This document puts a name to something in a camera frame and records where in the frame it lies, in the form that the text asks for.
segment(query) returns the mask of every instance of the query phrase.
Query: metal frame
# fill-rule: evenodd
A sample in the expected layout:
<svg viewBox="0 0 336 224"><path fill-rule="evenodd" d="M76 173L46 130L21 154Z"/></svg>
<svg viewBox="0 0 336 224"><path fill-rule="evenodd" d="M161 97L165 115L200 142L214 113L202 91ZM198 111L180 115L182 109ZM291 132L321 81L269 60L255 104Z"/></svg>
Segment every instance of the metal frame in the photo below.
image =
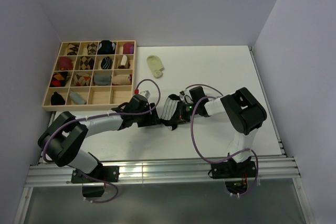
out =
<svg viewBox="0 0 336 224"><path fill-rule="evenodd" d="M303 188L302 179L301 178L293 178L294 187L296 190L296 193L298 195L298 199L301 205L301 209L303 212L303 216L305 218L305 221L307 224L316 224L315 217L313 214L313 211L311 209L311 206L309 204L308 197L306 195L306 192Z"/></svg>
<svg viewBox="0 0 336 224"><path fill-rule="evenodd" d="M17 208L13 223L23 224L25 222L25 218L26 218L29 202L32 197L32 193L33 193L32 187L26 187L23 189L21 200Z"/></svg>
<svg viewBox="0 0 336 224"><path fill-rule="evenodd" d="M117 165L119 181L116 185L192 183L216 181L208 177L209 163L202 159L179 159L148 162L103 162L104 166ZM29 169L25 187L82 186L71 184L71 167L58 167L55 164L40 164ZM299 178L299 170L292 157L260 158L259 178Z"/></svg>

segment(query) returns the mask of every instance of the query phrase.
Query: folded sock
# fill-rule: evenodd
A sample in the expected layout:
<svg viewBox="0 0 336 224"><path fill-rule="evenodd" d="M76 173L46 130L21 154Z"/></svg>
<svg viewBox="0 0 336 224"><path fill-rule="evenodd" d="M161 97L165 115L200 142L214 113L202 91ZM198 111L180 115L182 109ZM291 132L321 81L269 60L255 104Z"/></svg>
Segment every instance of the folded sock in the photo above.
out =
<svg viewBox="0 0 336 224"><path fill-rule="evenodd" d="M132 75L119 75L119 76L113 76L112 78L112 84L113 85L131 85L132 84Z"/></svg>
<svg viewBox="0 0 336 224"><path fill-rule="evenodd" d="M86 104L86 101L75 92L70 92L69 96L75 104Z"/></svg>
<svg viewBox="0 0 336 224"><path fill-rule="evenodd" d="M96 85L107 86L111 85L111 75L110 74L96 74L93 78L93 81Z"/></svg>

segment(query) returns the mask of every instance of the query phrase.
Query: wooden grid compartment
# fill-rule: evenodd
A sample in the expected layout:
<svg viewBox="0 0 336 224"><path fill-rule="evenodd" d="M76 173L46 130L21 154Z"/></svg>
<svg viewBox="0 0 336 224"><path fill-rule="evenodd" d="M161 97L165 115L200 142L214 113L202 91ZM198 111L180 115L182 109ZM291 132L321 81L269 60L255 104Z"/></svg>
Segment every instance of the wooden grid compartment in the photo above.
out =
<svg viewBox="0 0 336 224"><path fill-rule="evenodd" d="M68 57L72 62L72 70L66 70L68 75L66 77L66 82L64 87L48 87L46 95L42 104L42 107L47 111L75 111L75 110L108 110L119 106L121 103L129 102L132 94L134 93L134 74L135 74L135 59L136 59L136 42L134 40L110 40L116 43L115 54L112 55L99 55L98 46L99 41L69 41L63 42L60 46L58 57L55 62L55 66L52 75L49 80L51 82L52 76L55 73L62 73L61 61L62 57ZM97 50L95 55L88 55L87 46L88 44L94 43L97 45ZM119 69L121 59L123 57L123 46L129 43L134 45L134 53L127 54L129 68ZM73 44L78 47L76 55L67 55L68 45ZM93 69L81 70L80 68L80 58L87 57L94 60ZM112 66L110 69L102 69L101 63L105 57L110 57L112 59ZM90 76L90 81L88 81L87 86L76 86L74 83L75 76L77 74L81 75L86 73ZM106 86L100 86L94 81L96 75L106 74L111 76L111 83ZM113 84L113 78L117 76L130 76L132 75L131 85L116 85ZM51 96L57 92L65 100L65 105L51 105ZM86 104L76 104L70 97L71 92L77 93L82 99L86 101Z"/></svg>

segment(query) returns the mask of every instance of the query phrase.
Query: glass panel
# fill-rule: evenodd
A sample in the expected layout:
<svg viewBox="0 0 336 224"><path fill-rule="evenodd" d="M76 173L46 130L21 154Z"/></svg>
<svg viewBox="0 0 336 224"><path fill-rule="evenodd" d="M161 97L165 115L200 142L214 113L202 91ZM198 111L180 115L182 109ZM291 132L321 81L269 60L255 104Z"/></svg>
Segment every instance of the glass panel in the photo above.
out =
<svg viewBox="0 0 336 224"><path fill-rule="evenodd" d="M119 188L105 204L83 201L81 187L35 188L25 223L304 223L291 179L262 180L240 200L223 181Z"/></svg>

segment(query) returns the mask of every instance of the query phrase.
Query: wooden tray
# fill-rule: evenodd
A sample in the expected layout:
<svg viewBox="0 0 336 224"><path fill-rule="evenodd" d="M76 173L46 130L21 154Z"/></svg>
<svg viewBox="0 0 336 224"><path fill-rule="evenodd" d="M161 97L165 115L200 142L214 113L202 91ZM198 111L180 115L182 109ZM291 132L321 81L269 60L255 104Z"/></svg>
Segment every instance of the wooden tray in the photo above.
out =
<svg viewBox="0 0 336 224"><path fill-rule="evenodd" d="M73 70L68 71L68 77L66 78L66 85L64 87L49 87L47 88L42 107L46 111L75 111L75 110L108 110L111 108L115 108L123 102L129 102L133 93L134 93L134 77L135 77L135 62L136 62L136 41L134 40L111 40L112 42L117 44L116 52L114 55L98 55L97 52L95 55L88 55L87 45L88 43L96 43L99 44L99 41L69 41L63 42L60 46L57 60L54 66L54 70L51 74L49 85L51 82L51 78L54 73L62 72L59 68L59 59L61 57L68 57L72 61ZM68 56L67 49L68 44L77 44L79 45L79 50L77 55ZM123 56L123 45L125 43L134 44L134 54L126 55L129 59L130 67L129 69L118 69L120 65L121 58ZM94 67L93 70L79 70L79 61L80 57L87 56L94 59ZM100 67L100 64L106 56L109 56L112 60L112 68L109 70L103 70ZM91 76L91 81L89 86L85 87L76 87L73 83L73 78L77 73L87 73ZM122 75L122 74L132 74L132 84L129 86L114 86L111 82L110 86L97 86L93 81L93 77L96 74L110 74L112 75L112 81L114 76ZM83 99L86 100L87 104L75 104L73 100L70 98L70 92L78 93ZM50 99L54 92L59 93L64 100L66 101L65 105L51 105Z"/></svg>

